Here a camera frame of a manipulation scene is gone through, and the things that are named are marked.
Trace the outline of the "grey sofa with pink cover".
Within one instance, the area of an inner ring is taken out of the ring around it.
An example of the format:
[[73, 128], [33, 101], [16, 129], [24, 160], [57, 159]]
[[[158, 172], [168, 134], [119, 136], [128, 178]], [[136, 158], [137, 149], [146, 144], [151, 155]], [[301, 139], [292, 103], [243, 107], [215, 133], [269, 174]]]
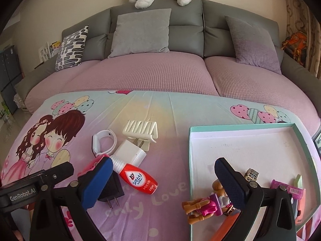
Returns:
[[[314, 134], [320, 127], [320, 81], [281, 49], [277, 22], [252, 12], [208, 0], [185, 7], [158, 0], [153, 10], [171, 9], [169, 51], [111, 58], [120, 15], [137, 12], [132, 3], [103, 10], [64, 29], [62, 37], [89, 27], [79, 66], [56, 71], [52, 58], [16, 84], [30, 112], [49, 97], [86, 90], [147, 90], [215, 95], [261, 103], [274, 121], [286, 111], [298, 116]], [[225, 16], [266, 30], [274, 44], [280, 73], [236, 61]]]

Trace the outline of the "dark cabinet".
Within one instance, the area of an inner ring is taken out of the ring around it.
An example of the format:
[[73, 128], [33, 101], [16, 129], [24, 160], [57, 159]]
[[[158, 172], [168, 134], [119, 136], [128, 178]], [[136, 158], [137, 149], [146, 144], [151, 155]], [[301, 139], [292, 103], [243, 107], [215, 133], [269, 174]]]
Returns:
[[1, 51], [0, 57], [1, 96], [10, 113], [14, 114], [18, 109], [14, 102], [14, 96], [16, 95], [15, 85], [23, 78], [15, 46], [10, 45]]

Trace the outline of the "black power adapter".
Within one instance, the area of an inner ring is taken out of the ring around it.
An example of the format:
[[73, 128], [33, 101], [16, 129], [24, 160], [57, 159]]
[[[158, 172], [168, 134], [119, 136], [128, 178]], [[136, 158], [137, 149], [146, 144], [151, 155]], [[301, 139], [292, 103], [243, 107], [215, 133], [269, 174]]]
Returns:
[[98, 201], [105, 202], [109, 208], [112, 209], [112, 204], [119, 206], [118, 198], [124, 196], [124, 190], [122, 188], [118, 174], [113, 171], [105, 187], [103, 188]]

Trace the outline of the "gold patterned lighter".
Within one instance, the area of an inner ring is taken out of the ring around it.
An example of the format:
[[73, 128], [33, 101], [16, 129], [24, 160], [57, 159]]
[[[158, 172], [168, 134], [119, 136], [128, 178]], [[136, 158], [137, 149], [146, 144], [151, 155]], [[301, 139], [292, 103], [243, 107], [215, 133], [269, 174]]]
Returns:
[[259, 172], [257, 172], [256, 170], [252, 169], [252, 168], [249, 168], [245, 175], [244, 175], [244, 178], [248, 181], [248, 182], [251, 182], [251, 181], [257, 181], [258, 177], [259, 177]]

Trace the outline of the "orange decorative ornament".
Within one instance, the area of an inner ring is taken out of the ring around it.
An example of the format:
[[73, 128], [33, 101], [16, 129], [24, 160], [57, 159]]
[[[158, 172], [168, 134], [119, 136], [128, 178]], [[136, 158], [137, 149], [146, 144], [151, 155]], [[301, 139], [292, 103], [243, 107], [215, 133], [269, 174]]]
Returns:
[[307, 36], [305, 33], [301, 31], [293, 33], [282, 42], [281, 49], [297, 63], [305, 66], [307, 54]]

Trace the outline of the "pink brown puppy figure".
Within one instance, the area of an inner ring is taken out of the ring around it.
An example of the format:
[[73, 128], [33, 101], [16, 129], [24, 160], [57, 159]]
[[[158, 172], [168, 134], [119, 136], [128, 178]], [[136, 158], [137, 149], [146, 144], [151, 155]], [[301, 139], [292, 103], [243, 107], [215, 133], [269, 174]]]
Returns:
[[208, 197], [182, 202], [188, 224], [193, 225], [212, 216], [228, 216], [235, 210], [219, 180], [212, 183], [212, 189], [213, 192]]

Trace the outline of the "white power adapter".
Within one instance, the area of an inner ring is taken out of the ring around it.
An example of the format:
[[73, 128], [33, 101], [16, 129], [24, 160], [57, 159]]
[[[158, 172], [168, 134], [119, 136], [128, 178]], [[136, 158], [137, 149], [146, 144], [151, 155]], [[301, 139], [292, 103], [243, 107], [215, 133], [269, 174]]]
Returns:
[[115, 151], [114, 156], [121, 159], [125, 163], [139, 167], [142, 161], [145, 159], [146, 153], [137, 145], [125, 140]]

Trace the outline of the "cartoon couple printed blanket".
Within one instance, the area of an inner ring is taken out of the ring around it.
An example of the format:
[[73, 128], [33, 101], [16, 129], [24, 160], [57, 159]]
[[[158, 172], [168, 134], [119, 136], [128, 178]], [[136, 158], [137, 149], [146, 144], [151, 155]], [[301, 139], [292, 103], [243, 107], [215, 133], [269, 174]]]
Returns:
[[[3, 184], [42, 169], [71, 162], [80, 172], [94, 158], [92, 148], [110, 152], [127, 163], [142, 167], [159, 187], [155, 194], [139, 194], [125, 188], [120, 209], [98, 202], [93, 214], [109, 240], [183, 240], [186, 230], [174, 232], [160, 218], [161, 212], [177, 212], [179, 198], [188, 192], [188, 133], [192, 126], [254, 123], [298, 123], [309, 134], [320, 125], [304, 102], [302, 113], [275, 104], [245, 102], [231, 98], [154, 91], [84, 91], [57, 94], [36, 109], [7, 155], [1, 172]], [[43, 146], [31, 164], [18, 156], [18, 147], [29, 141], [29, 130], [48, 128], [63, 135], [55, 152]], [[92, 136], [111, 130], [97, 144]]]

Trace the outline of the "black white patterned cushion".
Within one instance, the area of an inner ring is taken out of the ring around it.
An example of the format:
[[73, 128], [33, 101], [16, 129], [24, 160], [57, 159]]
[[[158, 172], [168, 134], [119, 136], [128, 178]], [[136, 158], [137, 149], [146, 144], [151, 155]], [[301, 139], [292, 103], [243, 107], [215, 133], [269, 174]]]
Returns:
[[57, 54], [55, 72], [75, 67], [82, 61], [89, 26], [66, 36]]

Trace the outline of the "books beside sofa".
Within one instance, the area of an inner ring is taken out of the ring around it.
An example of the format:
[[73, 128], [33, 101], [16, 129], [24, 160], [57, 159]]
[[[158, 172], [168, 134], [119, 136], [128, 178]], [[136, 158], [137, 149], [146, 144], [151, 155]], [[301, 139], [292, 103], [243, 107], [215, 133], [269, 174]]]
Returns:
[[54, 57], [60, 50], [61, 47], [61, 41], [58, 40], [56, 42], [53, 42], [49, 44], [46, 42], [45, 46], [39, 48], [38, 53], [39, 53], [39, 59], [40, 62], [45, 62], [48, 59], [51, 59]]

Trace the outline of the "white smart band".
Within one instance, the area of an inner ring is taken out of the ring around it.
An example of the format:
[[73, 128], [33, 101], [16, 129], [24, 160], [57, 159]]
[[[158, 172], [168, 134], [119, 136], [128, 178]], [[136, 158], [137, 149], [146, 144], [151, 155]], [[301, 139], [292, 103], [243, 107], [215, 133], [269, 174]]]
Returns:
[[112, 130], [102, 130], [92, 136], [92, 152], [97, 157], [103, 154], [111, 155], [117, 145], [116, 134]]

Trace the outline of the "cream plastic hair claw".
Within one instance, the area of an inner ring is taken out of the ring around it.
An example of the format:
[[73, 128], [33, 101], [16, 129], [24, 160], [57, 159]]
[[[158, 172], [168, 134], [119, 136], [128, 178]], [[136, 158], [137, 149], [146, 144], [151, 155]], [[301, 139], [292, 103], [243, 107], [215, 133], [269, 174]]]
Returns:
[[156, 121], [128, 120], [122, 131], [123, 135], [133, 144], [148, 152], [151, 143], [156, 143], [158, 139], [158, 127]]

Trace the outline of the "pink smart watch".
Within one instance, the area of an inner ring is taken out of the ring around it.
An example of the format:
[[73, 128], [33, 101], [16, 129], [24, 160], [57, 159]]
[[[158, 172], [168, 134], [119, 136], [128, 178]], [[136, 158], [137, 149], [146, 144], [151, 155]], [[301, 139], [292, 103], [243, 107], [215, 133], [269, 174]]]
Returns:
[[109, 158], [109, 156], [107, 154], [98, 155], [80, 173], [77, 174], [77, 177], [81, 177], [89, 171], [93, 171], [93, 169], [95, 169], [95, 167], [98, 165], [99, 162], [101, 162], [103, 158]]

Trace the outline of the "patterned beige curtain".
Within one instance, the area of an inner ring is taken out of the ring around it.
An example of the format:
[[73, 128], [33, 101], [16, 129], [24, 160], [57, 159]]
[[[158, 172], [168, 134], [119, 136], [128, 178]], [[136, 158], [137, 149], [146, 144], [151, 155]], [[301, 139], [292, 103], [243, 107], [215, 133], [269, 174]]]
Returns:
[[301, 31], [307, 36], [306, 68], [320, 79], [320, 23], [303, 0], [286, 0], [286, 38]]

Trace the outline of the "grey purple cushion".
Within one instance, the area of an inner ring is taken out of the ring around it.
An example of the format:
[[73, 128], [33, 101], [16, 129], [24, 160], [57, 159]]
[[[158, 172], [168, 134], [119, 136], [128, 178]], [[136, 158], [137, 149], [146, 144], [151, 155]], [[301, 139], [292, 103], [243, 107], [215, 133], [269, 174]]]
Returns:
[[278, 55], [267, 30], [227, 15], [225, 20], [230, 30], [237, 63], [281, 74]]

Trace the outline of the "red white glue bottle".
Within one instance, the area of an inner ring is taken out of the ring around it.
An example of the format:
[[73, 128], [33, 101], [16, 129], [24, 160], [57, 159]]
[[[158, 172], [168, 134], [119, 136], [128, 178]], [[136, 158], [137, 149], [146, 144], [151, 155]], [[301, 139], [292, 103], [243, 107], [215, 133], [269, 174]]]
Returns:
[[113, 170], [134, 189], [152, 195], [158, 188], [157, 181], [141, 168], [124, 162], [116, 156], [109, 156], [113, 162]]

